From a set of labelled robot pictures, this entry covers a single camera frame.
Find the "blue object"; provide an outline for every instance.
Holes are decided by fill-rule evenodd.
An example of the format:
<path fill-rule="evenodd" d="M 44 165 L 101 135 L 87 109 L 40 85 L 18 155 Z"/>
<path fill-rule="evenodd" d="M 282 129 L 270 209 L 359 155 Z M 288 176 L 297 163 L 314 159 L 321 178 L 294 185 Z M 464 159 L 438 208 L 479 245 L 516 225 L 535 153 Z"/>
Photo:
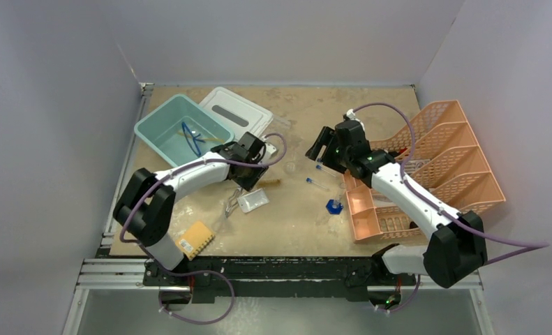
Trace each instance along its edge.
<path fill-rule="evenodd" d="M 187 145 L 189 146 L 189 149 L 193 151 L 193 153 L 197 157 L 202 157 L 202 152 L 200 151 L 200 147 L 197 145 L 197 142 L 205 143 L 204 140 L 199 140 L 198 137 L 202 136 L 202 134 L 194 135 L 193 132 L 187 127 L 187 124 L 185 122 L 181 123 L 181 129 L 183 129 L 185 140 L 187 141 Z M 191 139 L 193 140 L 193 145 L 191 145 L 191 142 L 189 142 L 189 137 L 187 137 L 187 134 L 191 135 Z"/>
<path fill-rule="evenodd" d="M 234 139 L 234 133 L 215 119 L 212 113 L 201 108 L 190 98 L 177 94 L 145 116 L 134 126 L 134 133 L 159 154 L 169 165 L 176 167 L 198 158 L 195 145 L 191 145 L 191 133 L 182 131 L 185 123 L 201 138 L 218 138 L 224 143 Z M 202 156 L 219 142 L 194 140 Z"/>
<path fill-rule="evenodd" d="M 341 210 L 343 209 L 343 205 L 339 201 L 330 199 L 325 205 L 325 208 L 327 208 L 327 211 L 330 214 L 339 215 L 341 213 Z"/>

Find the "table surface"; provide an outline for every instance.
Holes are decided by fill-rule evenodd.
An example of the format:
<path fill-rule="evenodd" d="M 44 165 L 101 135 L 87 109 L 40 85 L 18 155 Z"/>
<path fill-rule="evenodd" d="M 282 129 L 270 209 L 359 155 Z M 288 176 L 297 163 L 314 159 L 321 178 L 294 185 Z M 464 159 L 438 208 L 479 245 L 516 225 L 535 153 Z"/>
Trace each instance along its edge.
<path fill-rule="evenodd" d="M 288 142 L 284 159 L 269 168 L 262 180 L 280 179 L 279 186 L 266 187 L 269 204 L 244 214 L 240 208 L 225 218 L 224 204 L 236 184 L 224 181 L 194 192 L 175 204 L 169 228 L 177 240 L 194 222 L 202 221 L 214 232 L 215 239 L 201 255 L 255 256 L 360 256 L 372 255 L 389 241 L 372 238 L 354 242 L 345 195 L 341 215 L 330 215 L 325 209 L 342 182 L 341 175 L 333 177 L 315 169 L 315 162 L 304 157 L 323 126 L 334 127 L 350 108 L 371 102 L 391 103 L 413 117 L 419 106 L 412 87 L 400 88 L 319 88 L 319 87 L 227 87 L 244 98 L 272 111 L 290 122 L 272 122 L 266 133 L 278 131 Z M 213 87 L 155 87 L 147 111 L 151 112 L 175 94 L 186 94 L 200 102 Z M 383 140 L 394 135 L 404 123 L 400 116 L 385 107 L 362 110 L 359 118 L 366 127 L 369 140 Z M 277 138 L 271 140 L 281 147 Z M 161 171 L 170 166 L 145 143 L 137 140 L 131 175 L 139 168 Z M 287 163 L 295 170 L 286 171 Z M 329 188 L 322 190 L 306 183 L 313 178 Z M 143 255 L 133 244 L 122 244 L 115 234 L 110 255 Z M 416 240 L 413 243 L 424 243 Z"/>

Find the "gray wall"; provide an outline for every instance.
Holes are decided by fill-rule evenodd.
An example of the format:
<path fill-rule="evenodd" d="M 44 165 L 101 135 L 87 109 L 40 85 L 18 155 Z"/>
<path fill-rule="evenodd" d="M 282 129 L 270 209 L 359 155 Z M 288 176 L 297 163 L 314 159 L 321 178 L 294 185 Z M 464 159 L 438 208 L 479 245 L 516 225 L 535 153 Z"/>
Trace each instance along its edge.
<path fill-rule="evenodd" d="M 139 90 L 92 0 L 0 0 L 0 334 L 61 332 Z"/>
<path fill-rule="evenodd" d="M 141 82 L 414 84 L 463 0 L 100 0 Z"/>
<path fill-rule="evenodd" d="M 484 218 L 489 231 L 552 244 L 552 1 L 467 0 L 419 98 L 463 104 L 508 199 Z M 552 245 L 482 278 L 497 333 L 552 334 Z"/>

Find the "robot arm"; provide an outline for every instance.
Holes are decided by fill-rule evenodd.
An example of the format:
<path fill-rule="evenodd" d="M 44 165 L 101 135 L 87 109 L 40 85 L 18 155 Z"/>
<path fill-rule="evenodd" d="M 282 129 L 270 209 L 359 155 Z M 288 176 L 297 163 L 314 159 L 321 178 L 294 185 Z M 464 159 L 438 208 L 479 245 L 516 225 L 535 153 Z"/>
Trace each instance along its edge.
<path fill-rule="evenodd" d="M 322 148 L 322 164 L 340 173 L 346 170 L 368 187 L 397 204 L 422 230 L 427 246 L 393 244 L 375 254 L 381 274 L 425 274 L 448 288 L 487 261 L 485 240 L 470 234 L 418 198 L 401 179 L 400 165 L 381 149 L 372 150 L 364 135 L 364 125 L 353 114 L 335 130 L 323 127 L 306 156 L 315 160 Z M 476 230 L 483 231 L 481 218 L 470 211 L 461 214 L 440 201 L 409 176 L 408 183 L 448 214 Z"/>
<path fill-rule="evenodd" d="M 211 152 L 196 161 L 206 162 L 213 158 L 241 163 L 259 163 L 260 152 L 265 144 L 250 133 L 245 133 L 238 142 L 214 147 Z M 152 173 L 147 169 L 134 172 L 121 194 L 113 211 L 113 217 L 121 225 L 132 212 L 138 200 L 155 183 L 180 167 Z M 267 167 L 243 167 L 224 162 L 200 164 L 173 175 L 151 194 L 149 204 L 143 204 L 128 226 L 128 232 L 143 245 L 166 269 L 173 270 L 183 260 L 184 254 L 168 234 L 173 205 L 185 196 L 213 183 L 231 179 L 250 191 Z"/>

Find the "purple cable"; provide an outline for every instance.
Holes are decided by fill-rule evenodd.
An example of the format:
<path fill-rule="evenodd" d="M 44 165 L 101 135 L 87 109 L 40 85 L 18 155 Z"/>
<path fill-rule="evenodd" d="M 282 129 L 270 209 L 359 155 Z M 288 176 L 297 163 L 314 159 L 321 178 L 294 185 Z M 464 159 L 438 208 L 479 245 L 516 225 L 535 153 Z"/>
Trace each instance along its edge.
<path fill-rule="evenodd" d="M 413 300 L 413 298 L 415 298 L 415 295 L 417 294 L 417 291 L 419 290 L 419 286 L 420 286 L 421 283 L 422 283 L 422 276 L 418 274 L 417 275 L 417 281 L 415 282 L 415 287 L 413 288 L 413 292 L 411 292 L 411 295 L 407 298 L 407 300 L 405 300 L 397 308 L 385 309 L 385 310 L 382 310 L 382 309 L 378 308 L 378 309 L 376 309 L 376 311 L 380 311 L 380 312 L 387 313 L 387 314 L 399 312 L 400 310 L 405 308 L 405 306 L 407 306 Z"/>
<path fill-rule="evenodd" d="M 454 224 L 459 226 L 461 229 L 463 229 L 463 230 L 465 230 L 465 231 L 467 231 L 471 234 L 474 234 L 474 235 L 477 235 L 479 237 L 483 237 L 484 239 L 488 239 L 490 241 L 495 241 L 495 242 L 498 242 L 498 243 L 501 243 L 501 244 L 508 244 L 510 246 L 519 246 L 519 247 L 523 248 L 521 250 L 512 251 L 511 253 L 506 253 L 504 255 L 498 256 L 496 258 L 493 258 L 492 260 L 488 260 L 485 263 L 485 265 L 493 264 L 495 262 L 505 260 L 506 258 L 510 258 L 512 256 L 515 256 L 515 255 L 520 255 L 521 253 L 527 253 L 528 251 L 533 251 L 533 250 L 537 250 L 537 249 L 541 249 L 541 248 L 546 248 L 547 246 L 549 246 L 549 243 L 547 243 L 547 242 L 532 243 L 532 242 L 514 241 L 514 240 L 511 240 L 511 239 L 505 239 L 503 237 L 497 237 L 497 236 L 493 236 L 491 234 L 486 234 L 484 232 L 480 232 L 476 229 L 473 229 L 473 228 L 465 225 L 464 223 L 460 222 L 457 218 L 455 218 L 452 215 L 448 214 L 446 211 L 443 211 L 443 210 L 440 211 L 440 207 L 436 203 L 432 202 L 431 200 L 426 198 L 424 195 L 422 195 L 420 192 L 418 192 L 415 188 L 413 188 L 413 186 L 411 186 L 409 184 L 408 180 L 405 178 L 405 164 L 407 164 L 407 162 L 412 158 L 413 153 L 415 151 L 415 132 L 413 130 L 413 125 L 411 124 L 411 122 L 409 121 L 407 116 L 402 111 L 400 111 L 397 107 L 395 107 L 393 105 L 390 105 L 388 103 L 368 103 L 366 105 L 362 105 L 362 106 L 354 109 L 354 113 L 361 110 L 361 109 L 363 109 L 363 108 L 370 107 L 370 106 L 377 106 L 377 105 L 389 107 L 389 108 L 393 109 L 395 112 L 399 113 L 399 115 L 401 115 L 401 117 L 403 117 L 403 120 L 405 120 L 405 122 L 406 122 L 406 124 L 409 128 L 409 132 L 411 134 L 411 147 L 412 147 L 412 149 L 410 150 L 409 155 L 407 156 L 407 158 L 403 159 L 403 162 L 401 162 L 401 179 L 405 183 L 405 186 L 407 186 L 407 188 L 409 188 L 410 191 L 413 194 L 415 194 L 418 198 L 422 199 L 426 204 L 429 204 L 430 206 L 432 206 L 432 208 L 434 208 L 435 210 L 439 211 L 442 215 L 449 218 Z"/>
<path fill-rule="evenodd" d="M 168 174 L 168 175 L 164 176 L 163 178 L 161 178 L 160 180 L 158 180 L 153 186 L 151 186 L 151 188 L 149 188 L 146 192 L 144 192 L 144 195 L 138 200 L 138 202 L 136 202 L 136 205 L 134 206 L 134 208 L 130 212 L 130 215 L 128 215 L 128 218 L 126 219 L 126 222 L 124 223 L 124 226 L 121 228 L 121 231 L 119 232 L 119 240 L 122 241 L 123 243 L 136 243 L 136 244 L 138 244 L 138 246 L 142 249 L 142 251 L 144 251 L 144 253 L 147 254 L 147 256 L 149 258 L 156 261 L 154 259 L 153 255 L 150 254 L 148 252 L 148 250 L 146 250 L 146 248 L 140 243 L 140 241 L 138 241 L 137 239 L 126 239 L 125 236 L 124 236 L 126 234 L 126 231 L 128 230 L 128 227 L 129 227 L 130 223 L 132 222 L 132 219 L 134 218 L 134 215 L 136 214 L 138 209 L 142 206 L 142 204 L 144 204 L 144 201 L 160 185 L 162 185 L 165 181 L 169 180 L 170 178 L 174 177 L 175 175 L 177 175 L 177 174 L 179 174 L 179 173 L 181 173 L 185 170 L 195 168 L 196 166 L 205 165 L 205 164 L 208 164 L 208 163 L 228 163 L 228 164 L 231 164 L 231 165 L 239 165 L 239 166 L 244 166 L 244 167 L 248 167 L 248 168 L 265 168 L 265 167 L 268 167 L 270 165 L 276 164 L 277 162 L 281 161 L 282 158 L 284 158 L 284 155 L 286 155 L 286 151 L 288 150 L 288 147 L 286 145 L 286 139 L 281 134 L 269 133 L 269 134 L 265 135 L 265 137 L 271 137 L 271 136 L 279 137 L 280 140 L 282 140 L 282 147 L 283 147 L 282 148 L 282 154 L 280 154 L 280 156 L 278 156 L 278 158 L 276 158 L 272 162 L 265 163 L 265 164 L 249 164 L 249 163 L 241 163 L 241 162 L 231 161 L 231 160 L 228 160 L 228 159 L 211 158 L 211 159 L 207 159 L 206 161 L 195 161 L 195 162 L 180 166 L 175 171 L 171 172 L 170 174 Z M 224 280 L 227 283 L 228 288 L 230 290 L 230 304 L 228 305 L 228 308 L 227 308 L 226 312 L 224 312 L 224 314 L 217 317 L 216 319 L 208 320 L 208 321 L 193 320 L 193 319 L 186 318 L 186 317 L 181 316 L 179 314 L 168 311 L 162 305 L 161 296 L 159 294 L 158 302 L 161 305 L 162 310 L 165 313 L 167 313 L 168 315 L 172 316 L 173 318 L 177 318 L 177 319 L 183 320 L 185 322 L 192 323 L 194 325 L 210 325 L 212 323 L 216 323 L 216 322 L 226 318 L 228 313 L 230 313 L 230 311 L 232 310 L 232 307 L 234 306 L 234 288 L 232 287 L 232 283 L 228 280 L 228 278 L 226 278 L 226 276 L 224 276 L 220 272 L 212 271 L 212 270 L 199 270 L 199 271 L 187 272 L 187 273 L 184 273 L 184 274 L 178 274 L 176 272 L 173 272 L 173 271 L 170 271 L 170 270 L 164 268 L 159 262 L 156 262 L 156 264 L 158 265 L 158 268 L 161 269 L 161 271 L 163 271 L 166 274 L 169 274 L 171 276 L 186 277 L 186 276 L 194 276 L 196 274 L 213 274 L 214 276 L 218 276 L 220 279 Z"/>

